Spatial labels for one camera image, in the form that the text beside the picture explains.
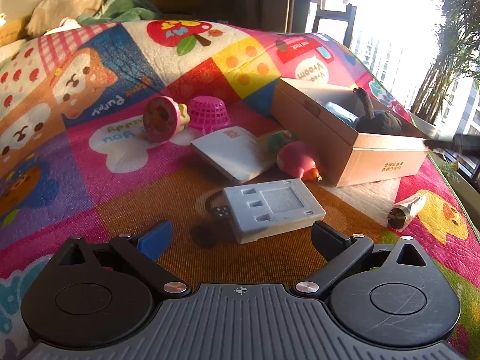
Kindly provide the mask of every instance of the crosshair marking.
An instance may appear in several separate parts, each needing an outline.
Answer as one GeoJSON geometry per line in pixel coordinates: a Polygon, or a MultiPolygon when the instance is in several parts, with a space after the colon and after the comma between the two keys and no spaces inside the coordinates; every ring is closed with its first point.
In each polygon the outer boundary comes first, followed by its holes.
{"type": "Polygon", "coordinates": [[[238,288],[235,288],[234,291],[235,291],[237,294],[243,295],[243,294],[245,294],[247,291],[250,291],[250,290],[249,290],[249,289],[246,289],[245,287],[238,287],[238,288]]]}

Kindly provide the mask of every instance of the white notebook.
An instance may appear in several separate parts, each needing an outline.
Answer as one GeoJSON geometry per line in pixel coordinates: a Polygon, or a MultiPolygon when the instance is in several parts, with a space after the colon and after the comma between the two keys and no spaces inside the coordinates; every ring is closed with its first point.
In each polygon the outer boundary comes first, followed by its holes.
{"type": "Polygon", "coordinates": [[[192,147],[235,184],[243,184],[276,163],[267,149],[270,134],[256,138],[241,127],[228,127],[193,140],[192,147]]]}

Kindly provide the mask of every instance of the green blanket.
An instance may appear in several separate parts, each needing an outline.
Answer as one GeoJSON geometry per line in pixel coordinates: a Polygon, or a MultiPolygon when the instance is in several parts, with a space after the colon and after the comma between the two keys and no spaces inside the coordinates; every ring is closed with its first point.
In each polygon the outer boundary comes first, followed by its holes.
{"type": "Polygon", "coordinates": [[[94,16],[82,14],[76,18],[81,26],[117,21],[156,20],[160,11],[148,0],[107,0],[94,16]]]}

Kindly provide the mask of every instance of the green plant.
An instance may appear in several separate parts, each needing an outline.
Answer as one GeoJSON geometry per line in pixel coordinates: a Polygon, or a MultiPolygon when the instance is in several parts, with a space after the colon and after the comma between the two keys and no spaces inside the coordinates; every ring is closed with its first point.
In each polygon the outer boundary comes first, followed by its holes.
{"type": "Polygon", "coordinates": [[[455,162],[442,162],[438,168],[440,172],[445,176],[445,178],[450,182],[454,183],[458,181],[458,161],[455,162]]]}
{"type": "Polygon", "coordinates": [[[439,54],[430,66],[410,111],[431,124],[450,101],[448,88],[460,77],[478,85],[480,0],[442,0],[444,23],[437,28],[439,54]]]}

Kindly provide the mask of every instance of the brown plush toy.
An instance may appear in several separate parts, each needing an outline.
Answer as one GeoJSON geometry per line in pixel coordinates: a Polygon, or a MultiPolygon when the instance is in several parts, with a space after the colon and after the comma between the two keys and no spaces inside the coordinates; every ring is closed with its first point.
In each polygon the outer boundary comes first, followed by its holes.
{"type": "Polygon", "coordinates": [[[362,88],[353,90],[363,104],[365,115],[358,122],[355,130],[368,134],[402,135],[402,122],[387,111],[374,111],[368,93],[362,88]]]}

